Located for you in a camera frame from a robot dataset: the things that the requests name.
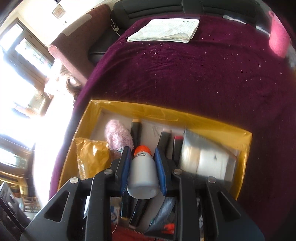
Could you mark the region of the black marker orange cap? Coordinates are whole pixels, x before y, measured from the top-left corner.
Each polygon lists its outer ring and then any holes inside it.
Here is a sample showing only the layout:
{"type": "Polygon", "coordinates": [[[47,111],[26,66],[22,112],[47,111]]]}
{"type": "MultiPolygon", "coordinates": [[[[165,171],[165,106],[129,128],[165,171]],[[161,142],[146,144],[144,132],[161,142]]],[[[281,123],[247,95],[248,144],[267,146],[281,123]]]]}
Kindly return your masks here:
{"type": "Polygon", "coordinates": [[[133,119],[130,129],[130,134],[133,141],[133,150],[134,153],[135,149],[140,145],[141,134],[142,134],[142,122],[139,119],[133,119]]]}

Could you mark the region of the white blue box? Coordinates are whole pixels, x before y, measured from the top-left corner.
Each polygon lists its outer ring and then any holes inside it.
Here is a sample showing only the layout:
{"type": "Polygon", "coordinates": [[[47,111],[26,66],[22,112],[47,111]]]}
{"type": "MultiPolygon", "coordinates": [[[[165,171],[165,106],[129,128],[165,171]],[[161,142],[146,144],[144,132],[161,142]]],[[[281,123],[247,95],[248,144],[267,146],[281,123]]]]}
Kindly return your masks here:
{"type": "Polygon", "coordinates": [[[118,224],[120,220],[121,212],[121,198],[111,197],[110,198],[110,217],[113,225],[118,224]]]}

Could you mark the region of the red packet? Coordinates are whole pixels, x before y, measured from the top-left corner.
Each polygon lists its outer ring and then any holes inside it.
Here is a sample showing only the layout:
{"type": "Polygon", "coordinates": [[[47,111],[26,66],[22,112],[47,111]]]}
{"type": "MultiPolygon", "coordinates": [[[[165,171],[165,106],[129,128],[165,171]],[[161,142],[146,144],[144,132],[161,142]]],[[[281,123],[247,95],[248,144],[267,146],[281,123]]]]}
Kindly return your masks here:
{"type": "Polygon", "coordinates": [[[135,232],[119,225],[112,225],[112,240],[114,241],[155,241],[156,238],[146,237],[142,233],[135,232]]]}

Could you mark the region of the yellow padded envelope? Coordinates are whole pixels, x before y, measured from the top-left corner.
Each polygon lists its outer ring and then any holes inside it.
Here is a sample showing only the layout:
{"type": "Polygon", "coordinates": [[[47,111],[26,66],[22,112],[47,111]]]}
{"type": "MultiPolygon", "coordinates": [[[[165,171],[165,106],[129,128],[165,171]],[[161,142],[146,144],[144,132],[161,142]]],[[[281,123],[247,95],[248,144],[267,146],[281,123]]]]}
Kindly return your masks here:
{"type": "Polygon", "coordinates": [[[81,180],[92,178],[110,167],[111,157],[107,142],[78,137],[75,144],[81,180]]]}

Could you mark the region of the black snack packet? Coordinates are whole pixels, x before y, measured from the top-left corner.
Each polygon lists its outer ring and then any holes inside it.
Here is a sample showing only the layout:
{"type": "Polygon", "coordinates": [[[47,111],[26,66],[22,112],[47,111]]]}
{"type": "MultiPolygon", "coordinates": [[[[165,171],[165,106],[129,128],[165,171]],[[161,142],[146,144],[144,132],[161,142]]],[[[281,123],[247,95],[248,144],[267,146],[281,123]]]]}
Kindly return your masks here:
{"type": "Polygon", "coordinates": [[[186,129],[179,160],[180,169],[198,176],[233,182],[237,157],[217,144],[186,129]]]}

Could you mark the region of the yellow-rimmed cardboard box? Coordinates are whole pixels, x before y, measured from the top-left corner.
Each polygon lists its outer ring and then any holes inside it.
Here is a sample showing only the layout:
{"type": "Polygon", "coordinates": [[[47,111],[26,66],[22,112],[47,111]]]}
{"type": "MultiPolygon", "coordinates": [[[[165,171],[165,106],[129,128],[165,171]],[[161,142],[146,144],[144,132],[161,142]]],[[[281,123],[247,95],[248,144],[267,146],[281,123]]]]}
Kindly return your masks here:
{"type": "Polygon", "coordinates": [[[74,160],[76,154],[75,137],[89,138],[104,110],[129,118],[152,121],[157,124],[167,124],[174,127],[188,127],[192,132],[202,135],[214,142],[221,143],[228,148],[238,150],[238,165],[234,173],[234,181],[230,194],[237,199],[243,184],[252,133],[241,128],[172,109],[158,106],[108,100],[91,100],[83,113],[78,117],[78,124],[74,125],[74,133],[70,135],[70,145],[63,163],[59,183],[60,189],[71,177],[78,173],[78,165],[74,160]]]}

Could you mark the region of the black marker red cap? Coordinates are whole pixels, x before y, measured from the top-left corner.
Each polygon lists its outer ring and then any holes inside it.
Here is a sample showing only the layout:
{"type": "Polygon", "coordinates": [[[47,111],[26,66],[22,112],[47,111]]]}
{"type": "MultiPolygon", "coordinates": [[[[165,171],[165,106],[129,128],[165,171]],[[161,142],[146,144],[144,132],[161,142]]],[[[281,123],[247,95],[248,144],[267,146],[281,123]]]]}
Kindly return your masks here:
{"type": "Polygon", "coordinates": [[[184,140],[183,136],[175,136],[173,140],[172,160],[174,161],[176,166],[179,165],[183,140],[184,140]]]}

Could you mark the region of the pink fluffy plush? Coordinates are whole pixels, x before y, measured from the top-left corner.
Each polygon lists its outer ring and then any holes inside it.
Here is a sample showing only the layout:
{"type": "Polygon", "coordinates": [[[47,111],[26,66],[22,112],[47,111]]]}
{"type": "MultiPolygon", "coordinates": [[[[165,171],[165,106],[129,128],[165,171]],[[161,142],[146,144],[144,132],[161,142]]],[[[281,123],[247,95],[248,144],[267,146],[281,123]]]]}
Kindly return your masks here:
{"type": "Polygon", "coordinates": [[[109,149],[122,152],[125,147],[133,150],[133,140],[130,131],[119,121],[110,120],[104,130],[109,149]]]}

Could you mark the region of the maroon velvet bedspread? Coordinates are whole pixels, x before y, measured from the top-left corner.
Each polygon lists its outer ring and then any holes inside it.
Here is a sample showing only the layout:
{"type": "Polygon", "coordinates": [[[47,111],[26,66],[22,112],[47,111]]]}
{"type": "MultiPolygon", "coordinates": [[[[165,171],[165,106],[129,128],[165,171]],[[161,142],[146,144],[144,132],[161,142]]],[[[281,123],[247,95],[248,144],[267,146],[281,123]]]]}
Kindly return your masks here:
{"type": "Polygon", "coordinates": [[[163,106],[253,134],[239,204],[266,240],[295,240],[295,72],[252,26],[201,16],[188,44],[126,40],[148,22],[121,35],[80,92],[49,195],[91,99],[163,106]]]}

